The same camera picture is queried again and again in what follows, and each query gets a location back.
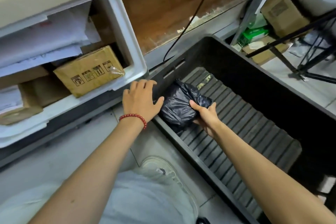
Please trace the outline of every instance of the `gray tile floor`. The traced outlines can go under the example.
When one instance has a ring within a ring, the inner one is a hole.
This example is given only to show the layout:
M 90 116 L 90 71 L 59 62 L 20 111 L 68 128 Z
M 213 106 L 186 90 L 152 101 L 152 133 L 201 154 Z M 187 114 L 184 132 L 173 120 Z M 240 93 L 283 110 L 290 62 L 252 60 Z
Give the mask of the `gray tile floor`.
M 292 63 L 295 56 L 285 53 Z M 334 74 L 336 67 L 331 64 L 324 73 Z M 336 85 L 310 79 L 308 82 L 288 78 L 289 70 L 277 59 L 262 66 L 289 86 L 300 91 L 316 103 L 336 115 Z M 90 123 L 69 131 L 19 159 L 0 173 L 0 203 L 18 192 L 51 181 L 62 181 L 81 164 L 81 162 L 115 128 L 118 118 L 123 114 L 121 104 L 95 117 Z M 194 193 L 200 207 L 200 215 L 216 223 L 240 223 L 231 209 L 216 195 L 197 171 L 181 156 L 168 139 L 155 127 L 148 124 L 147 130 L 136 139 L 121 167 L 126 171 L 137 167 L 150 155 L 159 155 L 170 161 L 181 179 Z

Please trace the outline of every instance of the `black plastic bag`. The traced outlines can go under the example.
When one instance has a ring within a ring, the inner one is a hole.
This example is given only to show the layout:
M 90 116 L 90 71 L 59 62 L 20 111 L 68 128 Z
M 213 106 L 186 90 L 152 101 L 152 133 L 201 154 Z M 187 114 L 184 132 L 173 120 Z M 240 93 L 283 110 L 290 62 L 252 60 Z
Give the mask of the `black plastic bag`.
M 194 100 L 196 104 L 208 108 L 212 99 L 200 94 L 199 90 L 189 84 L 176 80 L 168 87 L 163 94 L 165 100 L 160 111 L 160 117 L 179 136 L 199 115 L 190 107 L 189 101 Z

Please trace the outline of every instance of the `paper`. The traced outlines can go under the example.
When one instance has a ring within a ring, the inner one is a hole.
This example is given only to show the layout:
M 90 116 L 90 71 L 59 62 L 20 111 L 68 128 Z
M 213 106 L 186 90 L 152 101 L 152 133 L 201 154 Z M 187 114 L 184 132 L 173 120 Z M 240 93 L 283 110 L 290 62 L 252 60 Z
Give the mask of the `paper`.
M 48 20 L 0 38 L 0 67 L 64 46 L 88 41 L 85 34 L 90 3 L 48 16 Z
M 251 50 L 257 50 L 257 49 L 259 49 L 261 47 L 264 47 L 264 46 L 265 46 L 265 44 L 264 44 L 263 41 L 252 42 L 252 43 L 249 44 L 249 47 L 250 47 Z
M 21 107 L 23 107 L 23 101 L 17 85 L 0 90 L 0 114 Z
M 36 67 L 48 62 L 60 60 L 68 57 L 74 57 L 82 54 L 78 44 L 63 47 L 52 52 L 48 52 L 33 58 L 16 62 L 12 65 L 0 68 L 0 77 Z

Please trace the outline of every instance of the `black cable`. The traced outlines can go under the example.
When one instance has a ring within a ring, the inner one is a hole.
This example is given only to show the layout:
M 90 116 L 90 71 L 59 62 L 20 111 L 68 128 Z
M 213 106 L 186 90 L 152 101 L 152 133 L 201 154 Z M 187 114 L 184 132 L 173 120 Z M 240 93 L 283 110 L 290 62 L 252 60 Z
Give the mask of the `black cable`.
M 163 57 L 163 62 L 165 62 L 165 59 L 168 55 L 168 53 L 170 52 L 170 50 L 174 47 L 174 45 L 176 44 L 176 42 L 181 38 L 181 36 L 185 33 L 185 31 L 187 30 L 187 28 L 190 26 L 191 22 L 194 20 L 194 18 L 196 17 L 199 9 L 201 8 L 201 5 L 203 4 L 204 0 L 201 0 L 201 2 L 199 3 L 195 14 L 192 16 L 191 20 L 188 22 L 188 25 L 185 27 L 185 29 L 182 31 L 182 33 L 179 35 L 179 37 L 175 40 L 175 42 L 173 43 L 173 45 L 169 48 L 169 50 L 166 52 L 165 56 Z

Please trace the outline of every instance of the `red beaded bracelet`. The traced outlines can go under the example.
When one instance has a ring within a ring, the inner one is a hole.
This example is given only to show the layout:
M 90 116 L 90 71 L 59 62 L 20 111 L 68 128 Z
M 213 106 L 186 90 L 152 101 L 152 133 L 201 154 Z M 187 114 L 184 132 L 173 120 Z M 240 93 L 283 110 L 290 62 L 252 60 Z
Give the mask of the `red beaded bracelet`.
M 123 118 L 126 118 L 126 117 L 137 117 L 143 122 L 143 129 L 145 129 L 147 127 L 147 122 L 139 114 L 129 113 L 129 114 L 122 115 L 122 116 L 120 116 L 119 121 L 121 121 Z

